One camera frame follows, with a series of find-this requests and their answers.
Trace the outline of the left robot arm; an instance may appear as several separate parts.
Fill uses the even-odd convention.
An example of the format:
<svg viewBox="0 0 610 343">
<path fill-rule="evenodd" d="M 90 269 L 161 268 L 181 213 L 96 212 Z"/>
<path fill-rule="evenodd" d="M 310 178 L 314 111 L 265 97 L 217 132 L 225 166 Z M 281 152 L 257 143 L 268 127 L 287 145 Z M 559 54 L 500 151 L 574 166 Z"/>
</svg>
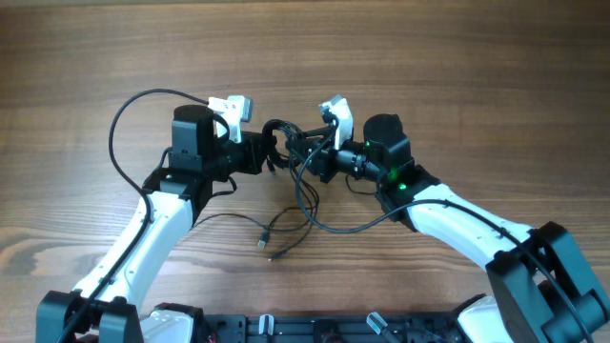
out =
<svg viewBox="0 0 610 343">
<path fill-rule="evenodd" d="M 175 109 L 168 167 L 155 169 L 139 187 L 132 220 L 99 264 L 70 292 L 45 295 L 36 341 L 213 341 L 200 308 L 161 303 L 145 318 L 139 310 L 169 253 L 216 196 L 214 182 L 262 171 L 270 138 L 240 129 L 252 112 L 243 96 Z"/>
</svg>

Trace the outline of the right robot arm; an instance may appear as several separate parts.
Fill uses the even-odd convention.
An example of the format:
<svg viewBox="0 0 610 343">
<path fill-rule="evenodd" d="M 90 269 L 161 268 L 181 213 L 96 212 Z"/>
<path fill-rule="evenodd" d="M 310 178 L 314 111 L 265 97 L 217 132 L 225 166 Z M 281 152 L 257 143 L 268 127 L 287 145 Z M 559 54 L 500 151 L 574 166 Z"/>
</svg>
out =
<svg viewBox="0 0 610 343">
<path fill-rule="evenodd" d="M 324 182 L 337 173 L 376 184 L 383 216 L 430 235 L 485 270 L 492 294 L 457 322 L 472 342 L 581 342 L 609 321 L 609 297 L 563 226 L 511 222 L 458 196 L 416 163 L 395 114 L 377 114 L 353 139 L 345 119 L 288 144 L 304 172 Z"/>
</svg>

